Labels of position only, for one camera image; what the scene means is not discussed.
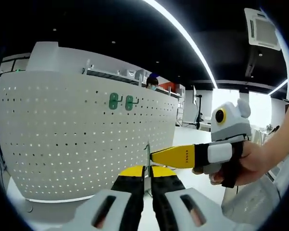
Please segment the person's right hand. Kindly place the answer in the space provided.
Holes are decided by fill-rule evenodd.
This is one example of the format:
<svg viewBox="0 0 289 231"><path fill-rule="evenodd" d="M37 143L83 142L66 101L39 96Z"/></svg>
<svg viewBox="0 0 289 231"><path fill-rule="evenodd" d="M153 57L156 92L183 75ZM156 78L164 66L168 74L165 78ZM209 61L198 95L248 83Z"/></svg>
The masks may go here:
<svg viewBox="0 0 289 231"><path fill-rule="evenodd" d="M239 159L240 170L235 185L241 186L255 182L271 167L273 158L268 145L257 145L246 141L243 145L243 154Z"/></svg>

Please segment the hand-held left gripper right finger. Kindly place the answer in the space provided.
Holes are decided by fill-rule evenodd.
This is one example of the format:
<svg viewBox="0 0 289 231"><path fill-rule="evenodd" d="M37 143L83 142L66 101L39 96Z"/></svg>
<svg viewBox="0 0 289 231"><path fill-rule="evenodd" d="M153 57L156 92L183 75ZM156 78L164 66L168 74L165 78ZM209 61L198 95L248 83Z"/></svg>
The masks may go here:
<svg viewBox="0 0 289 231"><path fill-rule="evenodd" d="M231 231L234 222L194 188L185 188L169 168L151 166L153 210L161 231Z"/></svg>

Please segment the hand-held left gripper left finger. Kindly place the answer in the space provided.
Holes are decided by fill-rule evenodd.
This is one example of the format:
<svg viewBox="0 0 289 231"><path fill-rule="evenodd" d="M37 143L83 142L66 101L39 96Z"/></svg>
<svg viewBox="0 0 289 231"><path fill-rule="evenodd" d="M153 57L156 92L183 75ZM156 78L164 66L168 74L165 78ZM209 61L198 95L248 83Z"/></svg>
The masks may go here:
<svg viewBox="0 0 289 231"><path fill-rule="evenodd" d="M123 170L111 189L82 204L72 220L73 231L135 231L144 207L145 167Z"/></svg>

